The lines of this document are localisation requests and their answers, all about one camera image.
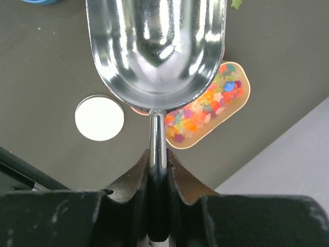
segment blue object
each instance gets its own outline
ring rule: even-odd
[[[228,81],[224,84],[223,89],[225,92],[231,92],[234,89],[234,81]]]
[[[57,0],[22,0],[22,1],[31,3],[31,4],[48,5],[48,4],[53,4]]]
[[[232,64],[226,64],[226,67],[229,71],[235,71],[235,68]]]

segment purple gem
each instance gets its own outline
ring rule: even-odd
[[[238,88],[241,87],[241,81],[235,81],[235,85],[237,85]]]
[[[174,140],[178,143],[181,143],[184,139],[185,139],[184,136],[181,134],[176,134],[174,137]]]
[[[193,117],[193,112],[190,109],[187,109],[184,111],[184,117],[185,118],[192,118]]]
[[[224,98],[221,98],[220,104],[221,104],[221,107],[223,107],[225,105],[225,99]]]
[[[211,115],[211,119],[215,118],[217,115],[216,115],[216,112],[212,111],[210,112],[210,115]]]

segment green gem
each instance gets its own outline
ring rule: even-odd
[[[182,130],[184,129],[184,126],[183,126],[183,123],[180,122],[179,124],[175,124],[174,127],[177,129],[177,130]]]
[[[204,105],[210,105],[211,101],[205,100]]]
[[[233,76],[233,75],[228,75],[225,77],[225,80],[228,80],[228,81],[236,81],[236,77]]]
[[[232,0],[231,7],[234,7],[235,9],[239,9],[241,4],[242,4],[242,0]]]
[[[212,111],[211,106],[210,106],[210,105],[205,105],[205,106],[204,106],[204,111],[206,111],[206,112],[211,112],[211,111]]]
[[[221,93],[222,91],[224,91],[224,89],[221,86],[219,86],[214,90],[214,93]]]

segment gray table surface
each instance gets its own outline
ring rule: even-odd
[[[197,145],[175,150],[202,182],[216,188],[329,96],[328,9],[324,0],[228,9],[224,58],[242,65],[251,97]],[[149,119],[121,104],[119,135],[87,140],[74,113],[92,94],[111,95],[93,64],[84,0],[0,0],[0,145],[72,189],[108,184],[148,147]]]
[[[300,195],[329,214],[329,98],[276,139],[216,191],[230,195]]]

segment scoop handle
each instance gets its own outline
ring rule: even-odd
[[[154,242],[169,235],[169,199],[167,181],[166,112],[151,110],[150,166],[148,177],[148,235]]]

